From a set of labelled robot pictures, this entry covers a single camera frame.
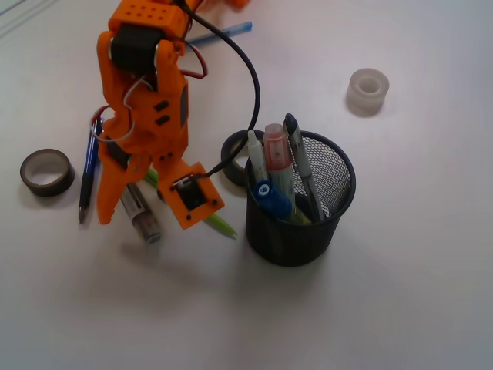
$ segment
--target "pink highlighter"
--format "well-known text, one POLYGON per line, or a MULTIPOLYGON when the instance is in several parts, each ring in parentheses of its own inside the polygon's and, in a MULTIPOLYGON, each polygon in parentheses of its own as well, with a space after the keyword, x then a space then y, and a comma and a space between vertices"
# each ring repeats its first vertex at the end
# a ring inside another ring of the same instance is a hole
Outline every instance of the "pink highlighter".
POLYGON ((282 125, 272 123, 265 128, 263 146, 270 180, 279 191, 286 194, 294 208, 293 159, 282 125))

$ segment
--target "blue pencil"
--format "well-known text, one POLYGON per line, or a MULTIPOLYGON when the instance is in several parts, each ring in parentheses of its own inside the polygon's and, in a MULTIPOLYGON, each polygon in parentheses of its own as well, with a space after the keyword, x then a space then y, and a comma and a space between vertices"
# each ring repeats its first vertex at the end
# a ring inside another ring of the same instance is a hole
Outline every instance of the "blue pencil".
MULTIPOLYGON (((249 32, 252 30, 252 22, 244 22, 240 23, 239 25, 233 25, 231 27, 228 27, 226 29, 221 29, 224 33, 226 33, 229 37, 233 37, 245 32, 249 32)), ((213 33, 208 33, 207 35, 204 36, 199 36, 194 39, 187 40, 190 44, 193 46, 199 47, 199 46, 204 46, 206 44, 209 44, 211 42, 216 41, 219 39, 215 34, 213 33)))

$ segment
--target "blue marker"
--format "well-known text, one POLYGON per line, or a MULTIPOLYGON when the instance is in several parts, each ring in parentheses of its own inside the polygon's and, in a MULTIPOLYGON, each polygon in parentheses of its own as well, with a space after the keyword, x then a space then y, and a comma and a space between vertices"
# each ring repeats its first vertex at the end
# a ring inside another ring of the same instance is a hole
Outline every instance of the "blue marker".
MULTIPOLYGON (((229 37, 233 37, 251 31, 252 26, 253 26, 252 22, 244 22, 244 23, 240 23, 239 25, 233 25, 231 27, 228 27, 227 29, 221 29, 221 31, 226 33, 226 35, 228 35, 229 37)), ((216 34, 208 33, 207 35, 199 36, 187 41, 193 46, 199 47, 214 42, 217 39, 219 39, 219 37, 217 37, 216 34)))
POLYGON ((289 220, 293 204, 284 193, 273 187, 268 180, 260 181, 253 189, 253 197, 268 214, 281 220, 289 220))

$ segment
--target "orange plastic part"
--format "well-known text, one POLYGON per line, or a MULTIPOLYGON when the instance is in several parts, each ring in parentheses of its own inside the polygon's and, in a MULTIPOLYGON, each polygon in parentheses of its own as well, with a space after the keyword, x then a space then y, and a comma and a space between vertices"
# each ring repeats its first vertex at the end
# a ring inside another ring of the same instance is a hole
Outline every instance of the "orange plastic part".
POLYGON ((250 2, 250 0, 231 0, 231 2, 237 8, 242 8, 242 7, 246 6, 250 2))
MULTIPOLYGON (((188 80, 177 65, 178 57, 183 54, 183 44, 167 39, 159 42, 155 55, 157 91, 140 83, 128 98, 127 103, 132 107, 130 114, 123 104, 123 96, 136 77, 117 69, 109 54, 111 40, 122 23, 159 28, 170 38, 185 35, 188 16, 169 3, 166 0, 123 0, 109 20, 109 31, 102 33, 98 40, 102 90, 106 101, 115 111, 115 116, 105 122, 102 136, 122 137, 132 126, 130 120, 135 123, 132 135, 117 142, 124 152, 132 155, 126 169, 112 158, 107 143, 101 142, 99 145, 99 158, 103 167, 97 211, 101 224, 111 221, 126 185, 142 180, 151 164, 159 176, 159 191, 184 229, 206 219, 224 206, 209 178, 197 180, 207 202, 193 210, 188 210, 178 193, 171 190, 177 180, 205 172, 200 163, 189 166, 181 159, 188 146, 188 110, 183 112, 182 104, 186 101, 188 107, 188 80), (154 107, 164 101, 167 106, 156 111, 154 107), (168 120, 157 125, 156 120, 163 116, 167 116, 168 120)), ((199 3, 200 0, 188 1, 192 9, 199 3)))

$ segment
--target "pen tip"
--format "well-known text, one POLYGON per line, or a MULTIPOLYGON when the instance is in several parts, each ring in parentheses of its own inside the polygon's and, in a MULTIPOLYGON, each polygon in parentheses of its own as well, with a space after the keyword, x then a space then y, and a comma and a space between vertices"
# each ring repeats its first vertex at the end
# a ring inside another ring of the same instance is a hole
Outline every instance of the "pen tip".
POLYGON ((79 207, 79 224, 84 224, 84 218, 86 218, 86 209, 79 207))

